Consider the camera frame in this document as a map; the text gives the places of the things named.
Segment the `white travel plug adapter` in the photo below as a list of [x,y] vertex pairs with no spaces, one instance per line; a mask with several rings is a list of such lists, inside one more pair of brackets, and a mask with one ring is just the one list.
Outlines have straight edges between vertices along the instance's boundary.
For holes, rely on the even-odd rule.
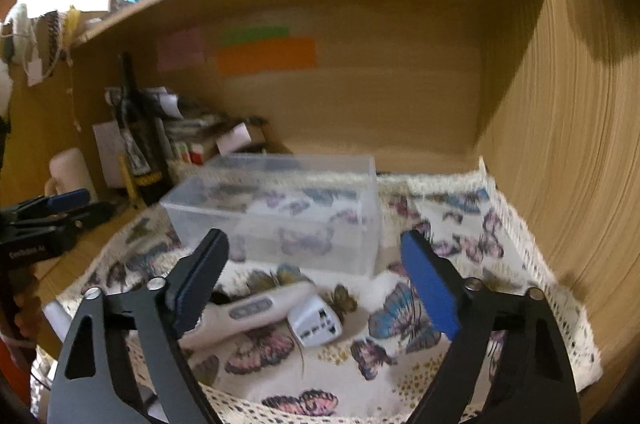
[[317,294],[307,297],[288,313],[288,325],[305,348],[332,343],[343,334],[340,318]]

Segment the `cream pillar candle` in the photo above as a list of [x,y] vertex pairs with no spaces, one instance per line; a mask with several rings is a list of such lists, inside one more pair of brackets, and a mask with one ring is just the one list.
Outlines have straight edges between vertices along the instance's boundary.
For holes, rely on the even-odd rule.
[[78,148],[70,148],[51,158],[49,173],[50,177],[44,184],[46,196],[86,189],[90,199],[98,199],[85,158]]

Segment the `yellow wooden stick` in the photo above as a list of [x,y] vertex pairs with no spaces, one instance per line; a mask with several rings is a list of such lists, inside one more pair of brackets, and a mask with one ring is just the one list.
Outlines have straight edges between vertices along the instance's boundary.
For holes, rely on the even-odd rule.
[[129,203],[137,210],[140,205],[140,196],[138,195],[137,187],[134,184],[134,178],[132,178],[130,173],[127,157],[121,153],[117,158],[120,174],[122,175],[122,182],[125,185]]

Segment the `white handwritten note paper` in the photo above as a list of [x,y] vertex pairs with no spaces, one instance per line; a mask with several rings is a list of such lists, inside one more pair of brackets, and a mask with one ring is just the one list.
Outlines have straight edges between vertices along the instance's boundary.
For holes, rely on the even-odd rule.
[[92,126],[103,177],[107,188],[125,188],[124,178],[120,170],[119,155],[125,153],[124,142],[115,121]]

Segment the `dark wine bottle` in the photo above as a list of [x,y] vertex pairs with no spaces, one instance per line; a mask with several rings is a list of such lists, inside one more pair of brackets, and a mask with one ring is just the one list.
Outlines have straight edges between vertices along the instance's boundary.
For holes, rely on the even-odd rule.
[[119,55],[119,66],[122,70],[122,98],[118,107],[120,133],[134,185],[143,202],[150,206],[167,194],[174,183],[160,145],[153,105],[138,88],[128,52]]

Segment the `white handheld thermometer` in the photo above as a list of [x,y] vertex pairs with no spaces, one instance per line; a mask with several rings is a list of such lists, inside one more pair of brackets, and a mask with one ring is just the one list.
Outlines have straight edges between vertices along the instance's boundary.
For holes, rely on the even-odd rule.
[[302,281],[272,288],[230,304],[209,303],[194,328],[180,338],[179,345],[190,350],[211,348],[233,335],[284,320],[295,307],[317,293],[313,283]]

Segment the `stack of small boxes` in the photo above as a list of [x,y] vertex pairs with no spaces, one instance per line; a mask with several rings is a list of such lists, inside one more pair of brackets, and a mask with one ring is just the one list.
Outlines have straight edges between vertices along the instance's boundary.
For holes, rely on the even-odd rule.
[[216,146],[217,139],[241,123],[250,128],[252,142],[236,152],[262,150],[267,143],[265,127],[268,122],[259,116],[230,118],[222,114],[204,114],[199,118],[162,121],[160,142],[168,160],[203,165],[221,155]]

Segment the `butterfly print lace cloth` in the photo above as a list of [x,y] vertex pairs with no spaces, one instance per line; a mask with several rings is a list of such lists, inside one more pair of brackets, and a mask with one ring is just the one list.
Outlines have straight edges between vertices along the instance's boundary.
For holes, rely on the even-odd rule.
[[493,290],[540,288],[558,322],[578,389],[603,373],[585,306],[555,279],[526,222],[485,167],[457,175],[390,175],[378,181],[382,239],[375,274],[356,277],[294,266],[234,262],[225,293],[308,279],[344,317],[335,342],[299,346],[283,323],[204,352],[194,373],[226,423],[401,423],[442,364],[449,343],[411,291],[401,233],[423,232],[465,277]]

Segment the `pink folded card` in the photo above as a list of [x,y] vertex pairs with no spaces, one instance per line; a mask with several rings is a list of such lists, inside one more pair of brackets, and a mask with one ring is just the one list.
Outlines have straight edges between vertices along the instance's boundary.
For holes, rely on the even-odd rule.
[[247,124],[241,123],[221,135],[216,141],[216,146],[221,155],[226,155],[245,148],[251,142],[250,128]]

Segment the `pink sticky note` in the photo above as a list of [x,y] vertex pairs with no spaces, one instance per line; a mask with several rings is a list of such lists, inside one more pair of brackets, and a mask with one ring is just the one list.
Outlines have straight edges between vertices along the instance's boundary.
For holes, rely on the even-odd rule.
[[157,69],[178,71],[199,66],[206,61],[205,43],[199,28],[189,28],[156,41]]

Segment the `clear plastic storage box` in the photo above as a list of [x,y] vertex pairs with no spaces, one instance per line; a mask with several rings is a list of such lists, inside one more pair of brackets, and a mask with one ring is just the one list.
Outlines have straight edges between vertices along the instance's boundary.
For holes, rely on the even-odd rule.
[[229,154],[184,170],[160,201],[186,248],[212,229],[234,262],[370,277],[382,215],[370,155]]

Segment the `green sticky note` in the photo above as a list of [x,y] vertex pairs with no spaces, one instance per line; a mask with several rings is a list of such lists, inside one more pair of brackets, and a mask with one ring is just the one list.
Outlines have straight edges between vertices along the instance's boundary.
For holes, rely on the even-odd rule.
[[219,36],[221,46],[235,46],[273,40],[290,36],[290,29],[283,25],[251,26],[250,28],[229,28]]

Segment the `orange sticky note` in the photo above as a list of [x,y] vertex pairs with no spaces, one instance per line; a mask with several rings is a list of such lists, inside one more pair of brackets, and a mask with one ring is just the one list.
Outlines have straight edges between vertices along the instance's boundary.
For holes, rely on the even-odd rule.
[[215,54],[216,71],[223,78],[308,70],[317,64],[316,42],[305,36],[270,38],[221,47]]

